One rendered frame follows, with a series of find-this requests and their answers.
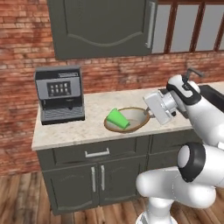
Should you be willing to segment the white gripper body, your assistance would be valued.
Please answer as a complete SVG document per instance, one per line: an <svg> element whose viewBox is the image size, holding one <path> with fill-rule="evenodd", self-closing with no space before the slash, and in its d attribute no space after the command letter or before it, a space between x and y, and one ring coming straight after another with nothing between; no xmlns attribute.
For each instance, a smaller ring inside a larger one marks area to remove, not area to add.
<svg viewBox="0 0 224 224"><path fill-rule="evenodd" d="M166 114L161 94L158 91L145 95L143 100L160 124L166 124L170 121L170 117Z"/></svg>

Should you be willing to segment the beige bowl with brown rim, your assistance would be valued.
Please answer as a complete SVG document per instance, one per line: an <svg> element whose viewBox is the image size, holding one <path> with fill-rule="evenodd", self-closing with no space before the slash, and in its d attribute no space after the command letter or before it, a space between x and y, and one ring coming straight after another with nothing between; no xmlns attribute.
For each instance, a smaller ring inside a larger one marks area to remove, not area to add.
<svg viewBox="0 0 224 224"><path fill-rule="evenodd" d="M113 132L120 132L120 133L128 133L133 132L141 127L143 127L149 120L149 117L144 115L145 109L143 108L120 108L118 109L129 121L129 126L126 129L121 129L118 126L114 125L112 122L108 122L106 118L104 119L104 127L107 130Z"/></svg>

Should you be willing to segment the green cup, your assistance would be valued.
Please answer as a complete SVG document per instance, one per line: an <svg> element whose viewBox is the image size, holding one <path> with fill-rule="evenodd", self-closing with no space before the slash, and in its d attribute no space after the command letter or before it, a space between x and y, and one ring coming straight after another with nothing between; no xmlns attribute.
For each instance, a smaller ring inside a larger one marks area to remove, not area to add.
<svg viewBox="0 0 224 224"><path fill-rule="evenodd" d="M128 119L117 108L113 108L109 112L106 120L108 122L113 123L114 125L118 126L119 128L123 130L126 129L130 125L130 122L128 121Z"/></svg>

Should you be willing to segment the dark grey drawer front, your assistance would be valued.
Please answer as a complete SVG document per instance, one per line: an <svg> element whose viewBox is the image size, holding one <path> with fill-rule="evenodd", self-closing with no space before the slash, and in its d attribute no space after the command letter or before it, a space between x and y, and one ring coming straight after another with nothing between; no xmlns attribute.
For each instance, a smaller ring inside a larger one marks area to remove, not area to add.
<svg viewBox="0 0 224 224"><path fill-rule="evenodd" d="M152 138L150 153L178 151L183 144L188 142L201 143L202 140L192 129L156 134Z"/></svg>
<svg viewBox="0 0 224 224"><path fill-rule="evenodd" d="M145 155L148 150L149 138L147 136L130 137L110 140L99 143L86 143L53 149L53 157L57 165L83 162L94 158L112 158L123 155ZM85 157L88 153L101 152L109 148L110 154L103 157Z"/></svg>

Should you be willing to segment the dark sink basin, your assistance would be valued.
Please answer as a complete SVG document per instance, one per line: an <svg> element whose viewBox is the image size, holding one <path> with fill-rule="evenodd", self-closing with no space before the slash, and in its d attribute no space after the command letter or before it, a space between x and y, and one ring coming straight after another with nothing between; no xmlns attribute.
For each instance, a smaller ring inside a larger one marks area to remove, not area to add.
<svg viewBox="0 0 224 224"><path fill-rule="evenodd" d="M224 113L224 94L218 92L209 85L202 85L199 89L202 96Z"/></svg>

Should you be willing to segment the grey coffee machine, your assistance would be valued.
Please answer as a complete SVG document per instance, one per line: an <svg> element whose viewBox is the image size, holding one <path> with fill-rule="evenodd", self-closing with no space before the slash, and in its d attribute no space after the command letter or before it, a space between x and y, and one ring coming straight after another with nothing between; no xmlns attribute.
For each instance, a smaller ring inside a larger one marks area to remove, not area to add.
<svg viewBox="0 0 224 224"><path fill-rule="evenodd" d="M80 66L44 66L34 72L43 125L85 120Z"/></svg>

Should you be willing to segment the window with brown frame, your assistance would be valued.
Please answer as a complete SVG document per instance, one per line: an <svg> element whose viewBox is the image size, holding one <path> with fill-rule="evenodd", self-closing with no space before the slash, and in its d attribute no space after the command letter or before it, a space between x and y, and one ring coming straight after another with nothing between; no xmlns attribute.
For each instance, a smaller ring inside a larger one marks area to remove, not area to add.
<svg viewBox="0 0 224 224"><path fill-rule="evenodd" d="M224 51L224 0L158 0L153 53Z"/></svg>

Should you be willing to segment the dark grey wall cupboard door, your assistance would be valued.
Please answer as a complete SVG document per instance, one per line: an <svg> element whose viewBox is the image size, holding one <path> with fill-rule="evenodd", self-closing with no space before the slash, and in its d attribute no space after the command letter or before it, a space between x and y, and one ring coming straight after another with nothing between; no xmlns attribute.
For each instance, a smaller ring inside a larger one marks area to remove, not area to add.
<svg viewBox="0 0 224 224"><path fill-rule="evenodd" d="M156 3L151 47L150 6ZM158 0L47 0L58 60L143 56L152 51Z"/></svg>

